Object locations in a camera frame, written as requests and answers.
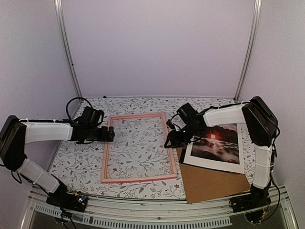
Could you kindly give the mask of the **pink wooden picture frame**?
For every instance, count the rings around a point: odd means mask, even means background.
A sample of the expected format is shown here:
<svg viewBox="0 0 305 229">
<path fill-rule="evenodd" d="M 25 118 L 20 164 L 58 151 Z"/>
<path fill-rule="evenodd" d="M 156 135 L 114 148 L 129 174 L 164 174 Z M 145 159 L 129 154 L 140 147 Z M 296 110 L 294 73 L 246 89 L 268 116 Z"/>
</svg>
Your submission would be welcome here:
<svg viewBox="0 0 305 229">
<path fill-rule="evenodd" d="M 110 116 L 108 125 L 115 138 L 104 147 L 102 183 L 177 178 L 173 151 L 163 146 L 168 134 L 164 113 Z"/>
</svg>

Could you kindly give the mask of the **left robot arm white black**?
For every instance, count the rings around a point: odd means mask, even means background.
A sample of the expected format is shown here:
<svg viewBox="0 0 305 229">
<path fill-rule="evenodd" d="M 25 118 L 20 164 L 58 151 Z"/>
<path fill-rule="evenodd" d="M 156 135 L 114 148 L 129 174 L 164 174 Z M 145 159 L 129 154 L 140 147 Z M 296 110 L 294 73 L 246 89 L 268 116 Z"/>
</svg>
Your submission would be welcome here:
<svg viewBox="0 0 305 229">
<path fill-rule="evenodd" d="M 3 166 L 12 172 L 18 172 L 35 185 L 52 194 L 52 199 L 60 207 L 67 207 L 71 197 L 62 189 L 65 185 L 28 159 L 25 146 L 34 142 L 74 141 L 77 144 L 90 142 L 113 142 L 113 127 L 98 127 L 97 123 L 64 120 L 19 119 L 14 115 L 7 118 L 0 131 L 0 159 Z"/>
</svg>

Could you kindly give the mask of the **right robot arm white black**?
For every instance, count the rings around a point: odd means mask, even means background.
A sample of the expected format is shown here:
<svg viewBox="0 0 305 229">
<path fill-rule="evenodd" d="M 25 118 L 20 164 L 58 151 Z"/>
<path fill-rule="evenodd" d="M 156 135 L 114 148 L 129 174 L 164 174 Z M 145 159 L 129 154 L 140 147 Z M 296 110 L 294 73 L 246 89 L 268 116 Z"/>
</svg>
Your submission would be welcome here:
<svg viewBox="0 0 305 229">
<path fill-rule="evenodd" d="M 265 189 L 271 183 L 274 159 L 277 157 L 275 141 L 280 130 L 277 118 L 261 97 L 255 96 L 249 101 L 235 104 L 210 106 L 201 112 L 186 103 L 178 109 L 177 115 L 185 126 L 176 130 L 171 120 L 167 121 L 172 130 L 166 137 L 165 148 L 187 146 L 198 131 L 208 127 L 245 124 L 255 152 L 253 187 Z"/>
</svg>

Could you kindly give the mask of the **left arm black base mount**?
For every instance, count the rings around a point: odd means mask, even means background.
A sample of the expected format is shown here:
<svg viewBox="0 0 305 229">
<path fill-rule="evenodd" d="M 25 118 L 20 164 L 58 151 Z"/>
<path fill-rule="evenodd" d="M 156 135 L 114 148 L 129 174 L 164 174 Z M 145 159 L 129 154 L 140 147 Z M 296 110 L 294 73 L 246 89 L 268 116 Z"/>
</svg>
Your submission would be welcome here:
<svg viewBox="0 0 305 229">
<path fill-rule="evenodd" d="M 63 209 L 85 212 L 88 196 L 80 191 L 68 193 L 65 190 L 57 190 L 55 193 L 48 193 L 46 202 Z"/>
</svg>

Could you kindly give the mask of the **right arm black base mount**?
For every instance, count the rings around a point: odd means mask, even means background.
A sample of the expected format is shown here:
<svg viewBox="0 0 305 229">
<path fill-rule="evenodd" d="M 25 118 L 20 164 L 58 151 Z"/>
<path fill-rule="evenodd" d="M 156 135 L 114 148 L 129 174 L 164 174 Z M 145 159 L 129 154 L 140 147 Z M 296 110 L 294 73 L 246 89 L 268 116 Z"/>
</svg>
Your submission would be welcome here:
<svg viewBox="0 0 305 229">
<path fill-rule="evenodd" d="M 245 213 L 245 218 L 252 224 L 261 223 L 270 208 L 271 199 L 269 192 L 265 189 L 251 189 L 247 195 L 234 197 L 229 200 L 229 207 L 232 208 L 233 213 L 253 210 Z"/>
</svg>

